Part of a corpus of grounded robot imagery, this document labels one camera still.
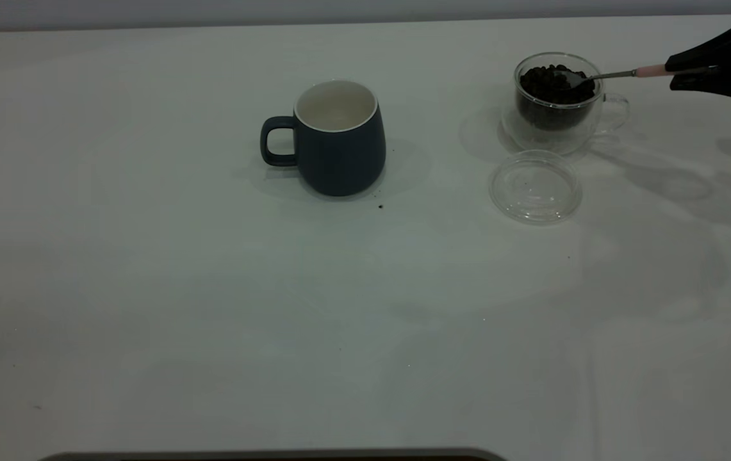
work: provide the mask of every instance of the white wall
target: white wall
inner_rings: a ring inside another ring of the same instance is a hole
[[[731,0],[0,0],[0,30],[731,13]]]

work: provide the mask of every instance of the dark blue mug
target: dark blue mug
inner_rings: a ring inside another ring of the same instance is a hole
[[[294,131],[294,154],[268,149],[272,129]],[[368,189],[385,166],[385,131],[374,92],[352,81],[322,82],[306,90],[291,117],[272,117],[260,131],[260,154],[271,166],[296,166],[325,195]]]

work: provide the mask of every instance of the glass cup handle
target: glass cup handle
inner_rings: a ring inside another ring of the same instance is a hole
[[[596,134],[609,133],[619,129],[630,118],[630,102],[618,93],[605,93],[602,105],[602,119]]]

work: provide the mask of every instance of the mug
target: mug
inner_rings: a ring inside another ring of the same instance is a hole
[[[564,155],[581,148],[596,133],[619,128],[627,121],[626,97],[605,93],[605,82],[594,81],[594,94],[576,104],[557,104],[538,99],[522,88],[520,78],[533,67],[564,64],[587,76],[600,74],[596,65],[568,53],[541,53],[520,62],[502,102],[502,128],[523,150],[540,149]]]
[[[275,155],[268,132],[294,131],[294,154]],[[260,131],[260,154],[271,166],[296,166],[313,189],[353,195],[368,189],[385,166],[385,131],[374,92],[352,81],[313,85],[294,103],[294,115],[271,117]]]

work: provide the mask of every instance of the mug handle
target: mug handle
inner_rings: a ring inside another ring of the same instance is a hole
[[[280,128],[294,129],[294,117],[271,117],[263,123],[263,129],[260,131],[260,154],[263,155],[265,163],[271,166],[296,166],[296,155],[274,155],[268,149],[269,132]]]
[[[616,131],[630,118],[630,102],[618,93],[605,93],[602,119],[599,120],[596,134]]]

